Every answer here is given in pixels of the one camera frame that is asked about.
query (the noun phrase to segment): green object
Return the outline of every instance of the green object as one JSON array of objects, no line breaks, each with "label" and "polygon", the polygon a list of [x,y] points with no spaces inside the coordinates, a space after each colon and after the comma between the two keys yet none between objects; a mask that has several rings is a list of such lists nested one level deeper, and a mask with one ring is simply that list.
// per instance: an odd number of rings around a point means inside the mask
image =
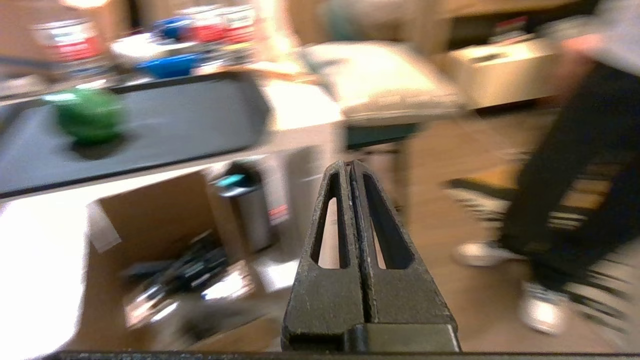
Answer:
[{"label": "green object", "polygon": [[58,125],[77,143],[106,143],[122,133],[123,106],[108,90],[75,88],[43,99],[56,107]]}]

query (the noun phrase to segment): cardboard box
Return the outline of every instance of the cardboard box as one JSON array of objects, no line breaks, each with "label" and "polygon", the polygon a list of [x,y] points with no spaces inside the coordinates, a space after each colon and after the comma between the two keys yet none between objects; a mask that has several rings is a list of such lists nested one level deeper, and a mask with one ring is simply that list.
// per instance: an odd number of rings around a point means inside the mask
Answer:
[{"label": "cardboard box", "polygon": [[119,241],[92,229],[83,313],[77,334],[65,346],[67,350],[260,351],[279,336],[276,320],[258,316],[258,320],[232,331],[171,348],[173,345],[167,344],[173,338],[158,341],[150,337],[156,332],[148,331],[148,327],[132,330],[125,326],[124,299],[131,289],[120,272],[141,261],[178,258],[195,236],[208,230],[217,234],[202,174],[192,173],[114,195],[99,204]]},{"label": "cardboard box", "polygon": [[554,48],[538,38],[511,45],[479,45],[451,51],[448,75],[473,109],[549,97]]},{"label": "cardboard box", "polygon": [[[32,26],[42,22],[42,10],[34,7],[35,3],[35,0],[0,0],[0,67],[3,72],[47,73],[46,67],[51,59],[31,30]],[[56,20],[55,9],[52,6],[47,14],[51,21]],[[110,0],[100,8],[83,13],[96,22],[105,42],[130,32],[126,0]]]}]

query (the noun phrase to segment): sneaker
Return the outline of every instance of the sneaker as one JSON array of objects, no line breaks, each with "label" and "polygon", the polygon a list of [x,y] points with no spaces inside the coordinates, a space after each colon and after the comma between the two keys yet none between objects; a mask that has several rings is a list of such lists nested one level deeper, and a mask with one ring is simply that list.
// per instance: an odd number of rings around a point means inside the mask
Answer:
[{"label": "sneaker", "polygon": [[558,335],[566,327],[569,298],[536,282],[525,282],[520,301],[520,319],[530,328]]},{"label": "sneaker", "polygon": [[454,257],[468,266],[494,266],[507,260],[525,260],[500,246],[497,241],[477,241],[464,243],[456,248]]}]

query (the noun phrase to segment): hand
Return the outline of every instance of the hand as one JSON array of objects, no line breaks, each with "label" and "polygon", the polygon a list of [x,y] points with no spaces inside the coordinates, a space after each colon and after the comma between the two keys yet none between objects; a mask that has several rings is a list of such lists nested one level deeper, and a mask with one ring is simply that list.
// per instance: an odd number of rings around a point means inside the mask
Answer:
[{"label": "hand", "polygon": [[559,61],[553,71],[552,82],[556,90],[557,105],[565,104],[578,89],[584,77],[595,64],[591,53],[600,45],[598,35],[565,40],[561,44]]}]

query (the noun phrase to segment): black pants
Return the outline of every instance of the black pants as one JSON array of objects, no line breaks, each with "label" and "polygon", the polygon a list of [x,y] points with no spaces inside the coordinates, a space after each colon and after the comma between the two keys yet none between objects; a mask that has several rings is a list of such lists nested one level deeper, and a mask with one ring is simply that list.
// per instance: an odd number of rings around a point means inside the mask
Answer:
[{"label": "black pants", "polygon": [[[636,153],[602,205],[576,230],[547,225],[576,177],[599,154]],[[640,78],[598,64],[561,110],[518,176],[502,246],[531,260],[534,279],[559,291],[610,251],[640,235]]]}]

